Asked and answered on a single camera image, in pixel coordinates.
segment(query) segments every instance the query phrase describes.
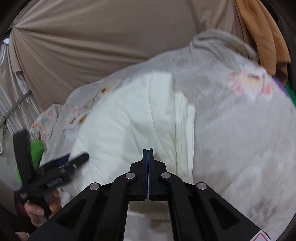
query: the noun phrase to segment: human hand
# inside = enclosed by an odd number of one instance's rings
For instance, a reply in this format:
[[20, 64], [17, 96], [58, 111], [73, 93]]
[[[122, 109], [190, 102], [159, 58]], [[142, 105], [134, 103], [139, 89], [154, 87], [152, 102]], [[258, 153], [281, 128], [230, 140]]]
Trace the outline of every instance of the human hand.
[[21, 241], [27, 241], [29, 238], [29, 234], [25, 232], [16, 232], [16, 235], [19, 237]]
[[[61, 199], [59, 197], [59, 191], [54, 190], [52, 192], [52, 194], [54, 195], [54, 199], [49, 204], [49, 209], [52, 212], [51, 215], [49, 216], [49, 218], [51, 218], [56, 212], [58, 212], [62, 208], [61, 207]], [[42, 222], [41, 222], [39, 216], [44, 215], [43, 208], [37, 206], [36, 204], [27, 202], [27, 203], [25, 203], [25, 210], [26, 210], [27, 214], [29, 215], [31, 222], [37, 228], [39, 228], [42, 225]]]

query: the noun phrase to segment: beige fabric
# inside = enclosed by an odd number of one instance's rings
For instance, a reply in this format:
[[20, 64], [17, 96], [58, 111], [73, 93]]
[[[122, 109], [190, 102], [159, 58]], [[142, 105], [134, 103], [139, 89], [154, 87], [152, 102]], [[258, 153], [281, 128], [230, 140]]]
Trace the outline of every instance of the beige fabric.
[[260, 0], [236, 0], [236, 5], [244, 41], [257, 50], [267, 72], [285, 84], [291, 58], [276, 22]]
[[32, 0], [14, 21], [12, 68], [46, 109], [209, 28], [243, 38], [233, 0]]

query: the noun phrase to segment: folded white sheet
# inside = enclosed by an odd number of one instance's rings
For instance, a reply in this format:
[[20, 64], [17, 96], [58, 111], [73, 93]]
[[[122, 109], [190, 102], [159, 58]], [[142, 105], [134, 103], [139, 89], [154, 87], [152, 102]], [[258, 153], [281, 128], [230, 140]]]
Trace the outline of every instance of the folded white sheet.
[[193, 183], [194, 117], [194, 105], [173, 91], [170, 73], [129, 79], [101, 98], [82, 125], [71, 157], [88, 152], [90, 159], [63, 190], [75, 196], [92, 182], [113, 182], [149, 148], [169, 172]]

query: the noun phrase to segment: orange towel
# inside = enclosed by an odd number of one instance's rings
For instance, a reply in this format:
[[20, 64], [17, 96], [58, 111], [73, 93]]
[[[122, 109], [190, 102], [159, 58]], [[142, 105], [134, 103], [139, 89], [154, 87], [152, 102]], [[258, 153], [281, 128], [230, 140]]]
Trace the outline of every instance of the orange towel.
[[290, 54], [276, 22], [260, 0], [235, 0], [244, 40], [259, 54], [260, 64], [283, 84]]

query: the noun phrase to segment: draped fabric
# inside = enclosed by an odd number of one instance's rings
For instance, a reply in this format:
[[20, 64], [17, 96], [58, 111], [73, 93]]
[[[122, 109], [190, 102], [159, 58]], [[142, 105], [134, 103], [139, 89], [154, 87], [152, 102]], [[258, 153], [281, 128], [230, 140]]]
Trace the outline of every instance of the draped fabric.
[[284, 37], [260, 0], [236, 0], [244, 41], [259, 54], [260, 64], [285, 85], [291, 58]]
[[[9, 110], [29, 91], [24, 76], [20, 71], [12, 71], [9, 46], [0, 44], [0, 116]], [[6, 120], [11, 134], [24, 128], [30, 130], [31, 125], [43, 112], [32, 94], [28, 95], [9, 115]]]
[[32, 0], [13, 23], [12, 69], [47, 109], [209, 28], [243, 38], [232, 0]]

